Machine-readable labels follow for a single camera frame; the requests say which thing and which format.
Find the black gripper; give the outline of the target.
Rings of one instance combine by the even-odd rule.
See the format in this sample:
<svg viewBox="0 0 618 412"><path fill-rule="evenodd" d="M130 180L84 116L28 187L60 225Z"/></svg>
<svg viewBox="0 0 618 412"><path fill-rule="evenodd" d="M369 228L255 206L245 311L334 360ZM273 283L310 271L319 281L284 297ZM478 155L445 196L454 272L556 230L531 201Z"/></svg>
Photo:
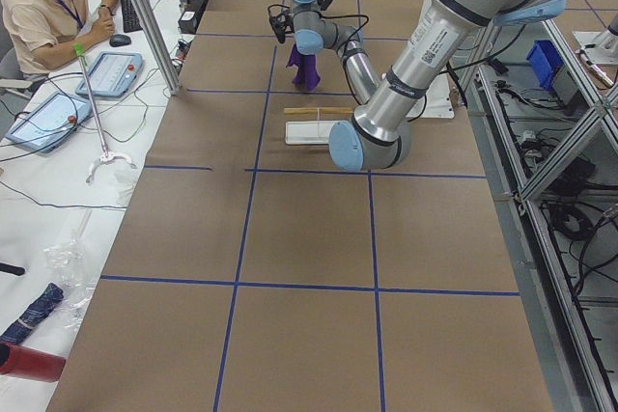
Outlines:
<svg viewBox="0 0 618 412"><path fill-rule="evenodd" d="M293 33L293 18L291 9L282 4L272 4L267 7L270 28L279 43L285 43Z"/></svg>

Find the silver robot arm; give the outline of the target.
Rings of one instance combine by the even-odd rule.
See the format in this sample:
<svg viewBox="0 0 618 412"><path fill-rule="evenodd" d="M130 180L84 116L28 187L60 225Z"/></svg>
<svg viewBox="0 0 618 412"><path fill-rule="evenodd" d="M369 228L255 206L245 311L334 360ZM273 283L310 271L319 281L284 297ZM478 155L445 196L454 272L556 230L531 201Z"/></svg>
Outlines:
<svg viewBox="0 0 618 412"><path fill-rule="evenodd" d="M431 0L431 5L368 102L329 133L329 154L346 171L385 169L410 149L407 113L472 32L560 15L567 0Z"/></svg>
<svg viewBox="0 0 618 412"><path fill-rule="evenodd" d="M294 85L306 92L314 91L321 82L317 55L330 49L340 59L352 95L362 104L369 99L379 79L362 48L363 26L339 24L338 15L326 15L332 1L291 0L289 6L270 5L267 7L268 22L281 44L288 37L295 41L287 62L288 67L296 68Z"/></svg>

